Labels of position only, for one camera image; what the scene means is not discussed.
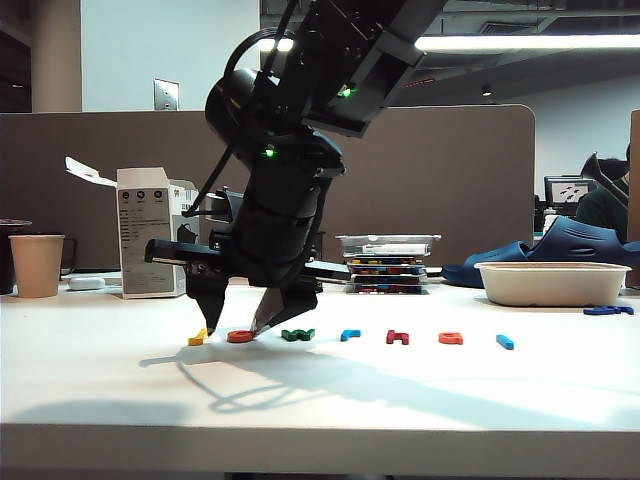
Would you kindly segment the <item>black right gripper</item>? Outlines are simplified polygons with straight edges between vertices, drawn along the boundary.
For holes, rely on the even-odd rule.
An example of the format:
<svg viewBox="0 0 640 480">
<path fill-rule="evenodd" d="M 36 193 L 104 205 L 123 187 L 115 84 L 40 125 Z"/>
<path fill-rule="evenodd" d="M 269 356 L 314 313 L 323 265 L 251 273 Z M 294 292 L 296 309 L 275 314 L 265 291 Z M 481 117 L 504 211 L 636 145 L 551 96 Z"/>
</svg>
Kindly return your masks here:
<svg viewBox="0 0 640 480">
<path fill-rule="evenodd" d="M 203 210 L 201 204 L 211 189 L 207 182 L 183 215 L 211 216 L 221 221 L 223 228 L 211 233 L 207 245 L 153 238 L 145 247 L 144 259 L 184 269 L 187 295 L 197 302 L 208 335 L 216 330 L 231 278 L 268 287 L 252 322 L 252 332 L 258 336 L 316 308 L 316 286 L 292 286 L 294 281 L 342 276 L 335 264 L 306 266 L 331 183 L 341 175 L 307 172 L 298 177 L 292 172 L 254 172 L 243 194 L 218 190 L 211 207 Z"/>
</svg>

